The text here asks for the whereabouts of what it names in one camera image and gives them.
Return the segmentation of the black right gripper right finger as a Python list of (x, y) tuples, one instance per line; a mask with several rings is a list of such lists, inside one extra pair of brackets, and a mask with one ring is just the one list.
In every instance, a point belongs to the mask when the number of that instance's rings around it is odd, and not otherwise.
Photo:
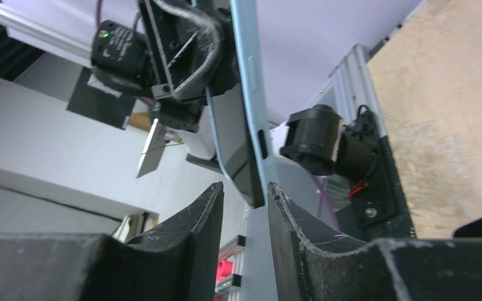
[(358, 240), (270, 182), (267, 205), (279, 300), (482, 300), (482, 239)]

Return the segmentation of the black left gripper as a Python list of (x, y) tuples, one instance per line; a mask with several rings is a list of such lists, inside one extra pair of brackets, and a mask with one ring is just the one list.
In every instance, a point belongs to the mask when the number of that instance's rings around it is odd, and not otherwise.
[(138, 1), (145, 36), (113, 20), (100, 23), (92, 73), (131, 96), (175, 102), (222, 95), (240, 82), (229, 1)]

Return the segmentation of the phone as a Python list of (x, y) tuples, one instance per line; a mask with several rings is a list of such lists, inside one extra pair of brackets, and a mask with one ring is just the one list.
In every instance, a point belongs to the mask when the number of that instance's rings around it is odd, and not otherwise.
[(255, 1), (215, 1), (225, 29), (225, 54), (208, 103), (217, 159), (251, 208), (265, 205), (269, 118)]

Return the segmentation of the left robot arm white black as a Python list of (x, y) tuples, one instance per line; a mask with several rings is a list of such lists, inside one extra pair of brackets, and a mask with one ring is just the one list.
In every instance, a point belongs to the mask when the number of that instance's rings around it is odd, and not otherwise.
[[(92, 73), (104, 85), (159, 104), (153, 128), (178, 135), (189, 153), (218, 158), (218, 113), (212, 97), (242, 85), (244, 120), (255, 129), (255, 111), (265, 107), (257, 14), (254, 1), (234, 1), (233, 11), (204, 1), (140, 1), (135, 22), (144, 33), (96, 18)], [(319, 104), (287, 121), (279, 149), (311, 174), (368, 176), (371, 148), (360, 140), (372, 128), (351, 127), (329, 106)]]

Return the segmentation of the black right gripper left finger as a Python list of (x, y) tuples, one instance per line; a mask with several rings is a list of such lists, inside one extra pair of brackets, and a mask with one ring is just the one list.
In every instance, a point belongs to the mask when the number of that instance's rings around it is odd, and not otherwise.
[(105, 234), (0, 234), (0, 300), (212, 300), (223, 184), (127, 243)]

